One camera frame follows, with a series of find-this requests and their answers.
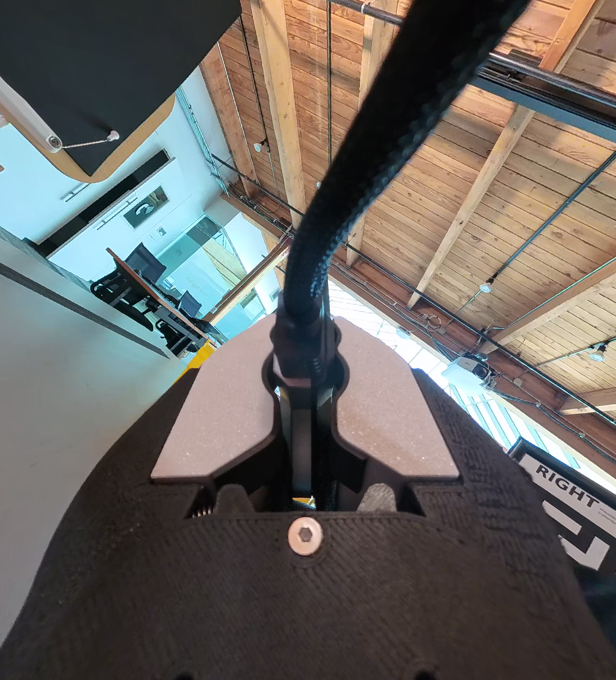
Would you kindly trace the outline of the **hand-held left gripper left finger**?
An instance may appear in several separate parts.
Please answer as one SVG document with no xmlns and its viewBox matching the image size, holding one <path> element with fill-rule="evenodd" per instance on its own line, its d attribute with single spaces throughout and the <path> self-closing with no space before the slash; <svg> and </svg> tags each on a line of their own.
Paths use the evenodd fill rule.
<svg viewBox="0 0 616 680">
<path fill-rule="evenodd" d="M 286 461 L 271 389 L 275 314 L 230 339 L 200 367 L 151 472 L 155 483 L 269 483 Z"/>
</svg>

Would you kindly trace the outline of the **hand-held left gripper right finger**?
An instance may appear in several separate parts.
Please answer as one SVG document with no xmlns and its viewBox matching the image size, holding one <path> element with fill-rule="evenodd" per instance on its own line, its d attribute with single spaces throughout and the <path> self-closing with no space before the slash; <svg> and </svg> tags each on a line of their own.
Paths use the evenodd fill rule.
<svg viewBox="0 0 616 680">
<path fill-rule="evenodd" d="M 345 383 L 337 436 L 411 480 L 457 480 L 459 469 L 409 364 L 380 339 L 336 317 Z"/>
</svg>

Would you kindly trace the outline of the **white ceiling projector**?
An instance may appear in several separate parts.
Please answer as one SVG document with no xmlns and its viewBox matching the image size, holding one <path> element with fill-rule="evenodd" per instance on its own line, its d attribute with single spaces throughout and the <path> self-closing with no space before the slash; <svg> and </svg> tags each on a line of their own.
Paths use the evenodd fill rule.
<svg viewBox="0 0 616 680">
<path fill-rule="evenodd" d="M 469 396 L 480 396 L 497 387 L 497 373 L 482 353 L 463 353 L 448 363 L 441 376 Z"/>
</svg>

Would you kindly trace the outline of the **black office chair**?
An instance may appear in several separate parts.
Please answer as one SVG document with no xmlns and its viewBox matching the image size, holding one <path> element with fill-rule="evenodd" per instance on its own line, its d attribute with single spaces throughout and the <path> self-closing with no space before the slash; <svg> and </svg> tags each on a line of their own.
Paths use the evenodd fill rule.
<svg viewBox="0 0 616 680">
<path fill-rule="evenodd" d="M 125 264 L 152 286 L 156 285 L 166 270 L 166 265 L 152 255 L 142 243 L 125 259 Z M 116 266 L 108 275 L 92 282 L 90 292 L 139 323 L 149 332 L 153 331 L 153 325 L 148 320 L 147 313 L 156 310 L 154 300 L 120 266 Z"/>
</svg>

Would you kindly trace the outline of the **black board on white stand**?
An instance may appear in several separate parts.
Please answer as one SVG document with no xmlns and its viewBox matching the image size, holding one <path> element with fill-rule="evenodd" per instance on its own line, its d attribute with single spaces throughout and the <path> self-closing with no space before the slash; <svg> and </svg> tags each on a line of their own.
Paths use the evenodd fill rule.
<svg viewBox="0 0 616 680">
<path fill-rule="evenodd" d="M 81 182 L 166 120 L 239 1 L 0 1 L 0 126 Z"/>
</svg>

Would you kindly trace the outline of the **dark framed wall picture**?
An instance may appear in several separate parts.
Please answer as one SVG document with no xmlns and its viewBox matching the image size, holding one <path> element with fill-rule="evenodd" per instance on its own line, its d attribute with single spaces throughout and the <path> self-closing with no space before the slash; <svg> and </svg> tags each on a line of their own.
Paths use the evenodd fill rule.
<svg viewBox="0 0 616 680">
<path fill-rule="evenodd" d="M 167 192 L 162 185 L 159 185 L 142 199 L 135 199 L 131 202 L 121 216 L 132 229 L 136 230 L 159 210 L 166 207 L 169 202 Z"/>
</svg>

